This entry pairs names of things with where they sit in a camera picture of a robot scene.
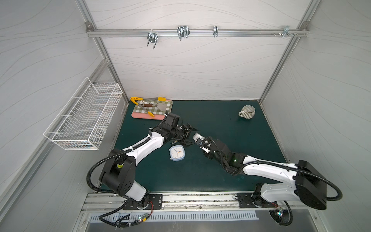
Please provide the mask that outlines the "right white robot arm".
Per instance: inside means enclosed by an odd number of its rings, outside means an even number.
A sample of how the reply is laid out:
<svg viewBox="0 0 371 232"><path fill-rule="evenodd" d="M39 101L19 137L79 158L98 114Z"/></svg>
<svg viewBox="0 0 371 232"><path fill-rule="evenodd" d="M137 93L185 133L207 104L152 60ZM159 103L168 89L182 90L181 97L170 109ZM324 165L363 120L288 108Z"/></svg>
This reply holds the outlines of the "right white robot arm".
<svg viewBox="0 0 371 232"><path fill-rule="evenodd" d="M257 159L231 152L220 140L213 142L211 139L196 139L195 143L206 157L218 161L228 174L258 176L276 181L274 184L257 184L251 197L259 206L277 201L300 201L314 209L327 208L324 176L307 161L300 160L293 164Z"/></svg>

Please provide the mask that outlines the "white alarm clock back up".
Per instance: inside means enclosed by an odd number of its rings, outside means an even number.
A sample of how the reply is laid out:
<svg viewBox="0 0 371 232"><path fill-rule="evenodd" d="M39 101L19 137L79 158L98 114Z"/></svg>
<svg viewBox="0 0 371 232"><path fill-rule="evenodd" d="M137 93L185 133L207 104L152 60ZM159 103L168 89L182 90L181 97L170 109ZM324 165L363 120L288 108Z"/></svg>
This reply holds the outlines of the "white alarm clock back up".
<svg viewBox="0 0 371 232"><path fill-rule="evenodd" d="M193 140L194 140L195 144L201 145L203 143L203 141L205 140L205 137L196 132L193 135Z"/></svg>

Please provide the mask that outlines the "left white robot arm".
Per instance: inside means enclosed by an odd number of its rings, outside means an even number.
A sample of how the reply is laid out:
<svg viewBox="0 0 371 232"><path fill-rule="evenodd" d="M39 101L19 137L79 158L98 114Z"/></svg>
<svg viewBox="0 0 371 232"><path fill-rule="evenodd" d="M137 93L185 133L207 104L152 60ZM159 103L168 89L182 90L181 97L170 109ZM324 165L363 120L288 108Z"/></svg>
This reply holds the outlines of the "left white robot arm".
<svg viewBox="0 0 371 232"><path fill-rule="evenodd" d="M135 181L136 166L150 153L171 140L184 142L189 138L193 127L189 124L172 127L156 126L147 137L128 148L114 149L105 162L100 174L100 182L121 197L136 202L146 201L149 191Z"/></svg>

